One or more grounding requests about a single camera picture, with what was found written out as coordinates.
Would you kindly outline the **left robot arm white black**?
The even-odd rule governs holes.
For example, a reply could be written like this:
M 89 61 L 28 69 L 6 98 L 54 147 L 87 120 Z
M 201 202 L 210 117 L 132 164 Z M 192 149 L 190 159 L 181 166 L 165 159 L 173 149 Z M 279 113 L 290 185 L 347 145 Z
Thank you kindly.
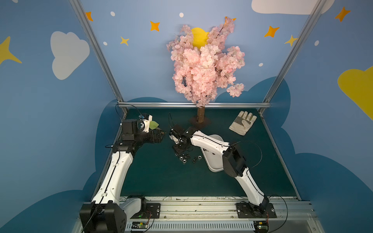
M 130 218 L 152 216 L 142 196 L 120 202 L 124 180 L 136 152 L 146 143 L 161 143 L 165 135 L 157 126 L 151 127 L 152 121 L 152 115 L 143 114 L 139 119 L 121 123 L 120 135 L 111 146 L 112 156 L 105 178 L 91 203 L 81 207 L 83 233 L 123 233 Z

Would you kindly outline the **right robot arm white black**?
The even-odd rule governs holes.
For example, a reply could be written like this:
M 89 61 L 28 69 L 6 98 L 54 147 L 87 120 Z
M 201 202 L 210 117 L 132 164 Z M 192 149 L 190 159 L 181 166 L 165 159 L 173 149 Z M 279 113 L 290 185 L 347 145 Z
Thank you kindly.
M 191 146 L 195 146 L 201 148 L 203 153 L 212 154 L 214 158 L 220 159 L 222 166 L 218 171 L 223 170 L 238 181 L 247 196 L 252 215 L 260 217 L 265 214 L 269 199 L 254 181 L 244 156 L 235 144 L 207 136 L 194 127 L 185 130 L 179 125 L 171 128 L 170 139 L 175 143 L 173 149 L 177 155 L 182 155 Z

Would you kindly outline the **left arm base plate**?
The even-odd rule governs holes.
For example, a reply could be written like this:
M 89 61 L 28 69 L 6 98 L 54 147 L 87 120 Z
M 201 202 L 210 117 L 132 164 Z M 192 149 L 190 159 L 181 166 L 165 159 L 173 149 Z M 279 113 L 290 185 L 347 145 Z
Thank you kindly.
M 147 203 L 146 208 L 136 213 L 131 219 L 149 219 L 149 218 L 160 218 L 160 203 Z

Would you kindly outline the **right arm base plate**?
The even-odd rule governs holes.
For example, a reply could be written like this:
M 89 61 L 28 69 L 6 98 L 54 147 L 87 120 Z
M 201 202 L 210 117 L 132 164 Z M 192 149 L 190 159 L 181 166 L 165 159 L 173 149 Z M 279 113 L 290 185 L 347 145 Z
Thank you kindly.
M 265 210 L 251 203 L 236 203 L 236 212 L 238 218 L 277 218 L 275 208 L 272 203 L 267 204 Z

